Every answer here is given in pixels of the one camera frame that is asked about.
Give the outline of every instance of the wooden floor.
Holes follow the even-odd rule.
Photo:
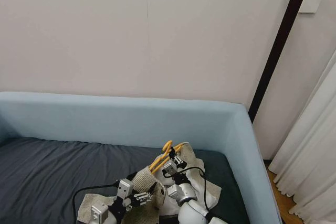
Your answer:
[[[266,165],[266,169],[268,177],[272,184],[272,189],[277,200],[282,219],[285,221],[286,224],[303,224],[303,221],[299,217],[289,214],[288,210],[295,205],[293,199],[287,197],[286,195],[282,195],[280,191],[278,191],[275,183],[273,182],[273,179],[276,175],[268,170],[268,165]]]

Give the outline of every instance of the dark gray bed sheet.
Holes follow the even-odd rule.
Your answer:
[[[17,138],[0,143],[0,223],[72,223],[71,197],[82,187],[111,184],[149,165],[158,148]],[[209,181],[222,193],[213,213],[231,224],[249,223],[226,157],[195,150]],[[106,196],[115,188],[87,191]],[[79,193],[77,209],[85,193]],[[161,220],[160,223],[176,223]]]

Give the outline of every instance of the light blue bed frame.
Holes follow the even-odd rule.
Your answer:
[[[225,154],[251,224],[281,223],[251,122],[241,104],[0,92],[0,140],[11,137],[145,147],[162,147],[168,140],[188,141],[195,149]]]

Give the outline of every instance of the bed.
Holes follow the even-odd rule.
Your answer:
[[[143,168],[170,139],[190,142],[222,187],[214,213],[281,223],[243,105],[26,92],[0,92],[0,223],[71,223],[77,189]]]

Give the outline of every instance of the black cable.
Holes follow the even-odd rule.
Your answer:
[[[198,169],[198,170],[200,170],[200,171],[202,172],[202,175],[203,175],[203,178],[204,178],[204,205],[205,205],[206,210],[208,210],[208,212],[210,212],[210,209],[208,208],[208,205],[207,205],[207,203],[206,203],[206,177],[205,177],[205,173],[204,173],[204,171],[203,171],[201,168],[199,168],[199,167],[197,167],[197,166],[192,166],[192,167],[186,168],[186,169],[184,169],[184,170],[181,170],[181,171],[175,173],[174,175],[166,176],[165,174],[163,174],[163,176],[164,176],[165,178],[172,178],[172,177],[174,177],[176,174],[180,174],[180,173],[186,172],[187,170],[191,170],[191,169]]]
[[[73,195],[73,197],[72,197],[72,214],[73,214],[73,224],[76,224],[76,222],[77,222],[77,215],[76,215],[76,204],[75,204],[75,197],[76,197],[76,195],[79,193],[79,192],[81,192],[81,191],[84,191],[84,190],[90,190],[90,189],[98,189],[98,188],[106,188],[106,187],[117,187],[118,186],[118,181],[117,182],[115,182],[114,184],[110,184],[110,185],[101,185],[101,186],[88,186],[88,187],[84,187],[84,188],[81,188],[81,189],[79,189],[79,190],[77,190],[76,192],[75,192],[75,194]]]

